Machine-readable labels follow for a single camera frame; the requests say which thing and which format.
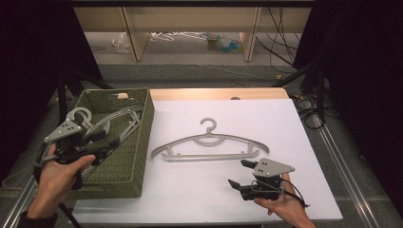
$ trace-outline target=wicker basket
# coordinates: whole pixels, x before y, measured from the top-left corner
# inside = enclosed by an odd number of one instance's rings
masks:
[[[87,108],[92,114],[91,122],[95,124],[105,116],[133,105],[144,106],[140,113],[140,126],[84,180],[82,189],[70,191],[69,200],[138,198],[142,195],[147,147],[154,118],[149,89],[85,90],[76,107]],[[130,120],[129,115],[124,115],[111,121],[106,141],[118,137]]]

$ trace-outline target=hanger hook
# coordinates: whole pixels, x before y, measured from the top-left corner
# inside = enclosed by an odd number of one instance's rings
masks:
[[[213,118],[207,117],[207,118],[204,118],[204,119],[201,120],[201,124],[204,124],[204,122],[206,122],[206,121],[209,121],[209,122],[213,123],[212,126],[207,127],[207,134],[210,134],[211,131],[216,128],[217,123],[216,123],[216,121],[215,121]]]

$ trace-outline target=table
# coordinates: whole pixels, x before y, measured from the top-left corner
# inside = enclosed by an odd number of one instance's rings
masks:
[[[260,152],[251,161],[264,157],[296,168],[291,181],[312,205],[307,208],[311,219],[342,219],[294,105],[282,88],[156,89],[151,95],[156,111],[148,155],[163,143],[204,133],[206,126],[199,121],[212,117],[218,124],[213,133],[238,135],[270,147],[270,154]],[[241,100],[230,100],[233,97]],[[231,143],[224,146],[230,151],[239,149]],[[161,156],[148,156],[140,198],[78,200],[74,216],[83,225],[103,227],[280,220],[268,217],[252,201],[243,201],[228,179],[248,185],[252,170],[237,160],[166,162]]]

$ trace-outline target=metal stand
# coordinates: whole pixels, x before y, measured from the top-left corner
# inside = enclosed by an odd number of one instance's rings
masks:
[[[300,90],[302,93],[312,92],[313,89],[317,88],[317,115],[324,122],[324,73],[328,68],[332,59],[335,58],[336,52],[341,47],[341,42],[339,42],[340,37],[342,37],[342,32],[345,28],[345,23],[349,13],[352,12],[352,2],[357,2],[355,0],[347,0],[344,9],[337,15],[332,25],[327,30],[325,37],[319,46],[317,54],[314,59],[307,66],[304,66],[297,72],[291,74],[286,79],[276,83],[273,87],[283,87],[295,79],[305,76]]]

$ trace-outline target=human hand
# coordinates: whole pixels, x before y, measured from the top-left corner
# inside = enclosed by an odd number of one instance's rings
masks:
[[[290,181],[290,176],[288,174],[282,174],[282,178]],[[285,182],[284,190],[292,194],[296,193],[294,187],[288,182]],[[273,213],[276,213],[280,218],[295,227],[315,227],[308,218],[301,203],[291,196],[283,194],[277,200],[256,198],[254,199],[254,202],[267,208],[267,215],[271,216]]]
[[[55,150],[56,146],[51,145],[48,154],[52,155]],[[27,217],[31,219],[52,217],[57,207],[66,200],[68,191],[76,181],[75,174],[94,160],[94,155],[87,155],[71,164],[48,161],[42,169],[38,192],[28,209]]]

